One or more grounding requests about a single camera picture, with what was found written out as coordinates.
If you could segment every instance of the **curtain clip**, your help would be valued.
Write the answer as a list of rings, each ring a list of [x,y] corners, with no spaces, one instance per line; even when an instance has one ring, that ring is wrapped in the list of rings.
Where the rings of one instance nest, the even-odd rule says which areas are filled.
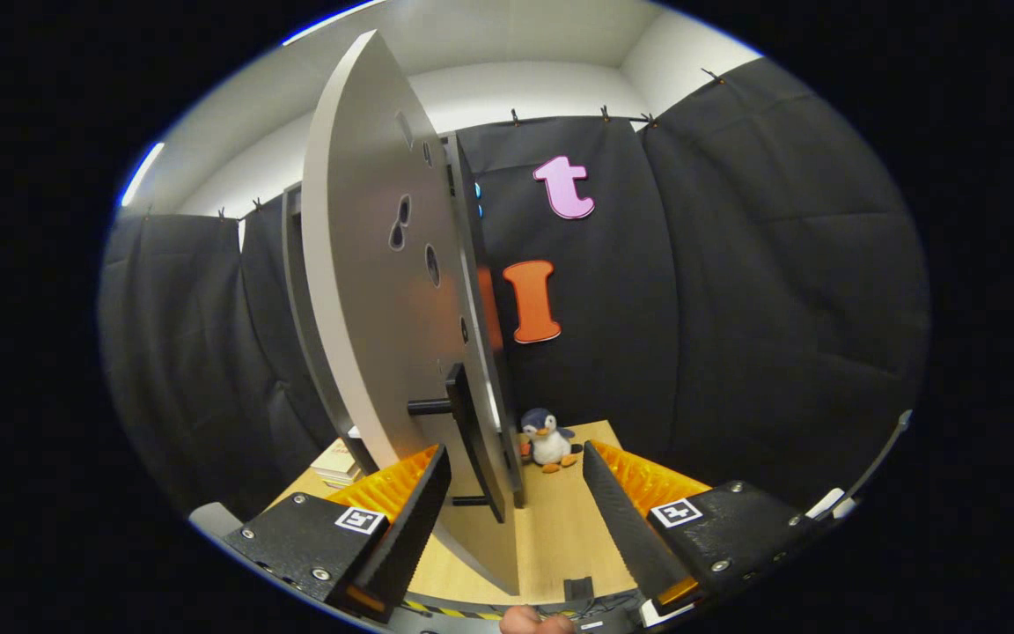
[[[718,83],[725,83],[725,80],[722,79],[720,76],[715,75],[715,73],[713,73],[713,72],[711,72],[711,71],[709,71],[707,69],[701,69],[701,70],[703,72],[707,73],[707,75],[715,77],[715,81],[717,81]]]

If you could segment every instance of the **stack of books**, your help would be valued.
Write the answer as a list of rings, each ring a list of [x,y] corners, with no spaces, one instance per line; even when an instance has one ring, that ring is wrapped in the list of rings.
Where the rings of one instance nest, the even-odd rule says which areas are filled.
[[[347,450],[342,438],[331,443],[320,456],[315,457],[310,468],[328,486],[335,489],[343,489],[363,478],[362,470],[355,465],[355,457]]]

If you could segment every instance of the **yellow black hazard tape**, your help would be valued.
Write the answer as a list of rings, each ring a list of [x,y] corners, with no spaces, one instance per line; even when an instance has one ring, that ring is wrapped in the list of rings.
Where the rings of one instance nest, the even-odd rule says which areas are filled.
[[[503,621],[504,618],[504,615],[502,614],[478,613],[478,611],[454,611],[452,609],[438,609],[438,607],[436,606],[427,606],[425,604],[419,604],[418,602],[405,601],[403,602],[403,605],[405,605],[407,609],[413,611],[439,614],[443,615],[444,617],[451,617],[451,618],[482,618],[484,619],[484,621]],[[570,617],[575,613],[574,611],[563,611],[563,613],[561,614],[566,615],[566,617]]]

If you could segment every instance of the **wooden table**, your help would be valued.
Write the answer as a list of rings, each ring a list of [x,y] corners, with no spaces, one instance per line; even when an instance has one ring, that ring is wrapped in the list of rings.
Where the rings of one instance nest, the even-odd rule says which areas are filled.
[[[574,425],[572,442],[596,440],[620,446],[608,421]],[[566,601],[566,578],[592,577],[597,597],[632,590],[624,560],[612,544],[589,487],[581,477],[581,461],[559,473],[544,474],[538,466],[523,465],[527,508],[515,513],[519,594],[507,594],[459,561],[451,551],[430,537],[410,591],[428,597],[480,605],[558,604]],[[279,495],[277,504],[294,492],[329,497],[337,490],[307,470]]]

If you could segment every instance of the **black curtain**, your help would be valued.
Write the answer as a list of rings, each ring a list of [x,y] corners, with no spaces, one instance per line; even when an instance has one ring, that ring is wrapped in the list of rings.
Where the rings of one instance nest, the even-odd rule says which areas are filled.
[[[294,479],[337,434],[307,372],[292,320],[283,214],[282,197],[277,197],[245,217],[241,272],[252,328],[275,377],[265,397],[273,450]]]
[[[245,233],[255,228],[245,265],[237,220],[218,217],[118,221],[104,256],[97,318],[113,400],[184,514],[218,501],[254,517],[321,449],[325,418],[297,398],[289,341],[265,311],[277,303],[264,285],[275,256],[265,219]]]
[[[640,131],[679,297],[668,463],[812,505],[918,397],[930,328],[917,229],[876,155],[760,59]]]
[[[607,420],[625,448],[655,456],[671,434],[678,340],[675,271],[663,206],[628,120],[557,117],[457,133],[480,185],[484,240],[495,278],[519,414],[546,407],[561,425]],[[553,157],[584,165],[580,220],[551,209],[532,171]],[[520,345],[503,269],[555,266],[551,309],[563,333]]]

